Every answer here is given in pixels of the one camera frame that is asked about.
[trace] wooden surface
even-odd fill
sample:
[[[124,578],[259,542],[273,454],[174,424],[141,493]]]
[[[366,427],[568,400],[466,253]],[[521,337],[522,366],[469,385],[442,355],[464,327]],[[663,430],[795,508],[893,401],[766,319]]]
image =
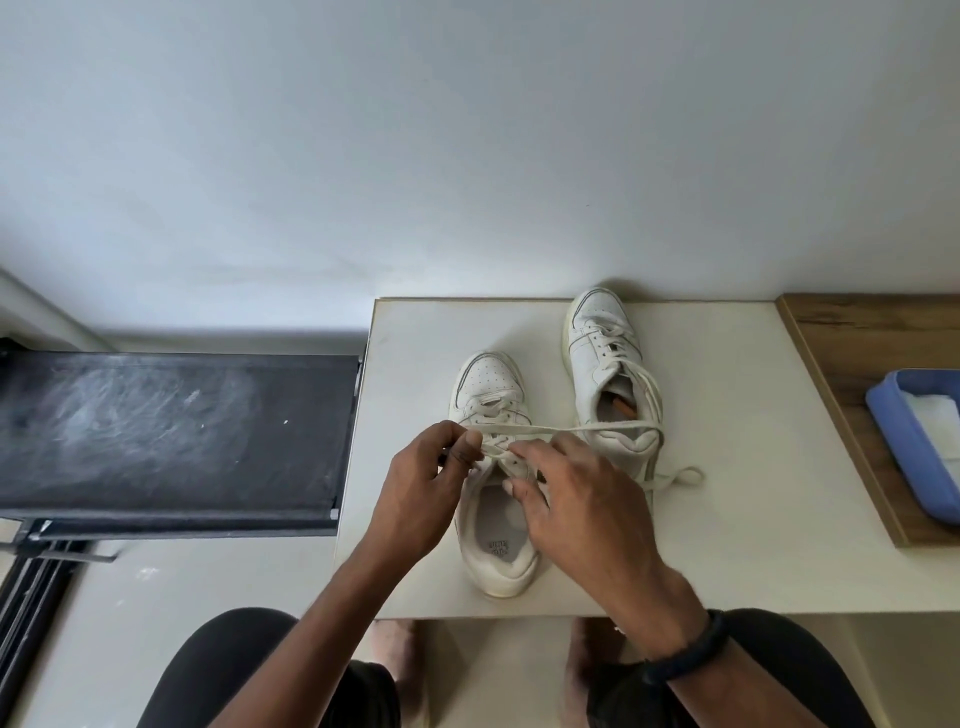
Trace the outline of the wooden surface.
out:
[[[960,368],[960,296],[787,294],[777,309],[897,546],[960,546],[914,498],[864,396],[895,369]]]

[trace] white sneaker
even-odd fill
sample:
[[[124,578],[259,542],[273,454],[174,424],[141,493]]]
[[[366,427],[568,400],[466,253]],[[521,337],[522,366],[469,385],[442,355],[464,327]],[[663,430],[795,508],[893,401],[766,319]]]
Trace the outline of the white sneaker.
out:
[[[591,288],[570,305],[564,327],[564,363],[573,379],[580,426],[595,451],[646,489],[654,484],[663,444],[660,389],[642,365],[636,332],[623,303],[606,288]]]
[[[471,356],[457,375],[449,418],[464,427],[529,426],[526,395],[514,361],[502,352]],[[526,461],[507,447],[516,436],[484,435],[479,461],[464,481],[454,519],[467,572],[481,591],[498,597],[520,594],[540,558],[530,543],[523,508],[503,488],[507,477],[533,479]]]

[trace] blue tray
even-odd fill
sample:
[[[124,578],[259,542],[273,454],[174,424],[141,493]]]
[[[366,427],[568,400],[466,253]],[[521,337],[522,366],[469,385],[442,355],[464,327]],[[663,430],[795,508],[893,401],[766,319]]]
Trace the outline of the blue tray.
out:
[[[920,505],[935,519],[960,524],[960,489],[903,399],[903,392],[948,395],[960,402],[960,370],[900,369],[867,392],[867,406]]]

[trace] black wristband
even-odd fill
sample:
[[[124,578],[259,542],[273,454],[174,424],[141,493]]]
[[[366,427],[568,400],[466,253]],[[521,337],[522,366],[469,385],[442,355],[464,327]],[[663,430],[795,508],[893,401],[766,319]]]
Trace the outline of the black wristband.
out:
[[[723,612],[708,609],[710,624],[693,643],[676,655],[643,664],[643,682],[647,685],[664,685],[670,680],[693,672],[716,657],[730,638],[727,620]]]

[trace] white table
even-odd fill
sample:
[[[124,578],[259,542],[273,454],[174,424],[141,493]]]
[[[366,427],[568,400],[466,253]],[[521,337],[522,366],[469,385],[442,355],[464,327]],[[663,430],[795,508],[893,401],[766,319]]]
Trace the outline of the white table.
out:
[[[373,313],[336,564],[370,521],[393,454],[443,419],[471,352],[523,372],[535,422],[572,425],[561,360],[567,302],[381,300]],[[787,614],[960,611],[960,551],[893,547],[772,303],[628,305],[665,406],[660,468],[707,481],[657,494],[665,560],[717,608]],[[597,615],[556,567],[495,600],[463,571],[451,526],[383,618]]]

